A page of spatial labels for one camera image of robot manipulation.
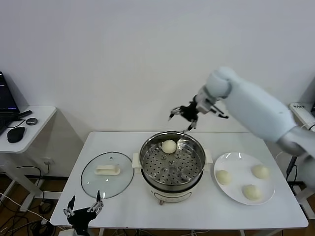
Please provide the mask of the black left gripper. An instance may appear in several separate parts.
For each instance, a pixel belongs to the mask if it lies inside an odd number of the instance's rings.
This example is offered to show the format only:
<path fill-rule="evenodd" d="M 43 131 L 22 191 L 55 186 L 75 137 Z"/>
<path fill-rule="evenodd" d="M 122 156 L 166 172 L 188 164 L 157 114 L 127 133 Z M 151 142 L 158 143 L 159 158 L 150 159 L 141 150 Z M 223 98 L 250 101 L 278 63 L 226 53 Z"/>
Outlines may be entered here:
<path fill-rule="evenodd" d="M 96 202 L 90 208 L 77 209 L 73 212 L 74 203 L 75 195 L 68 202 L 67 208 L 63 209 L 63 212 L 65 216 L 69 216 L 67 220 L 77 235 L 90 235 L 88 232 L 89 223 L 96 219 L 97 214 L 95 212 L 100 212 L 104 206 L 100 191 L 97 191 Z"/>

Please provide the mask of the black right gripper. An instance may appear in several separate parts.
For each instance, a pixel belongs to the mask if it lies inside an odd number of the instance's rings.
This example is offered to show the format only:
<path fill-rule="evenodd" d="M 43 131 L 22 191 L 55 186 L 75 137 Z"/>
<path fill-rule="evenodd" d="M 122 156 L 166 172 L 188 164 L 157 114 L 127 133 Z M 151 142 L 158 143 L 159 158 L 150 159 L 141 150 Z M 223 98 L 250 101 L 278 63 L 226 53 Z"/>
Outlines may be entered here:
<path fill-rule="evenodd" d="M 176 115 L 181 115 L 190 122 L 189 126 L 183 132 L 189 132 L 196 128 L 199 111 L 196 109 L 196 103 L 190 103 L 188 106 L 176 107 L 170 111 L 169 120 Z"/>

